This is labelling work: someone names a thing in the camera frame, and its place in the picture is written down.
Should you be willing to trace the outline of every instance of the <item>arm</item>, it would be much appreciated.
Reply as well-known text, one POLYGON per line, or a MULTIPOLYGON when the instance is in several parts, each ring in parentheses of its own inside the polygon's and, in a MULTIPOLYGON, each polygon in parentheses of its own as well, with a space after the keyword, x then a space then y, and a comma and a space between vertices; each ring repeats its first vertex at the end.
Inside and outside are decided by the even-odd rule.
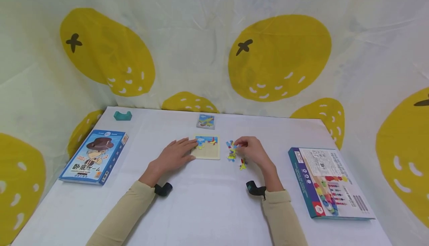
POLYGON ((175 170, 195 159, 194 156, 184 154, 197 144, 196 140, 189 141, 188 138, 184 138, 167 145, 160 156, 149 164, 140 179, 116 203, 86 245, 121 246, 152 203, 155 197, 153 188, 155 184, 165 172, 175 170))
POLYGON ((254 161, 262 171, 266 192, 262 208, 268 220, 274 246, 307 246, 307 240, 292 205, 290 195, 283 188, 274 163, 256 137, 241 137, 239 153, 254 161))

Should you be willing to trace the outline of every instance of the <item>wrist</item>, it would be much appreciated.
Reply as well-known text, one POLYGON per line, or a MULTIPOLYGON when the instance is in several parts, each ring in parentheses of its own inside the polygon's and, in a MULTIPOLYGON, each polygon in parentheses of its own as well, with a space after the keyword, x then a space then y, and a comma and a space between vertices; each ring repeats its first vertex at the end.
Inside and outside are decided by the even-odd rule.
POLYGON ((274 165, 271 159, 267 159, 265 162, 260 164, 259 168, 263 173, 277 173, 276 165, 274 165))
POLYGON ((161 166, 156 161, 152 161, 147 166, 147 169, 144 171, 143 175, 139 178, 139 181, 143 184, 147 184, 150 187, 154 187, 163 174, 164 171, 161 166))

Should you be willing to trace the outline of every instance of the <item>yellow lemon print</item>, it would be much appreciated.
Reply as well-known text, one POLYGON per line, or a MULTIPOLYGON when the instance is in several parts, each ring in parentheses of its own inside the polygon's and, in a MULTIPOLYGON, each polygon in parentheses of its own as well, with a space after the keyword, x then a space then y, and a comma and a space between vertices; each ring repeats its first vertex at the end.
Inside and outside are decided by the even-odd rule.
POLYGON ((429 227, 429 88, 403 100, 376 135, 381 171, 414 215, 429 227))
POLYGON ((291 118, 321 119, 338 149, 341 149, 345 133, 345 114, 343 106, 336 99, 319 99, 299 108, 291 115, 291 118))
POLYGON ((76 151, 78 151, 82 142, 94 128, 103 112, 103 110, 97 110, 87 114, 87 116, 76 126, 76 128, 74 128, 74 131, 69 139, 69 145, 67 147, 67 152, 69 153, 70 158, 73 157, 76 151))
POLYGON ((31 145, 0 133, 0 245, 12 243, 45 188, 45 162, 31 145))
POLYGON ((331 36, 306 15, 271 17, 246 28, 229 52, 232 88, 246 99, 272 102, 299 94, 324 69, 331 36))
POLYGON ((208 99, 196 96, 190 92, 176 93, 162 104, 164 110, 194 111, 205 113, 219 113, 217 108, 208 99))
POLYGON ((74 66, 119 96, 149 92, 155 67, 144 42, 128 27, 94 9, 79 8, 60 27, 61 42, 74 66))

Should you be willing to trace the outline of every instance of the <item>right hand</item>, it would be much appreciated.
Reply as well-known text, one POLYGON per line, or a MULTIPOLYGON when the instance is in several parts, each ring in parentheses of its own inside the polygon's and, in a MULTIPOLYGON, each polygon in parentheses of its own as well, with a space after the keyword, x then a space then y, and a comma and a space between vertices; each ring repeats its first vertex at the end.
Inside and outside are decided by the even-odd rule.
POLYGON ((246 158, 255 162, 259 167, 274 165, 258 138, 242 136, 234 142, 234 145, 240 145, 240 147, 237 147, 237 152, 244 154, 246 158))

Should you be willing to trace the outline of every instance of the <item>game box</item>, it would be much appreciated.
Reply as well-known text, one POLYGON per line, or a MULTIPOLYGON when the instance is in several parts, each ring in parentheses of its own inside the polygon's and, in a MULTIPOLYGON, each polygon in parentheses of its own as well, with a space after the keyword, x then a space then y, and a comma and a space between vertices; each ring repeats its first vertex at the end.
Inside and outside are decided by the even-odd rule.
POLYGON ((375 219, 337 150, 292 147, 289 158, 311 218, 375 219))
POLYGON ((127 140, 127 134, 121 131, 92 130, 59 179, 104 185, 127 140))

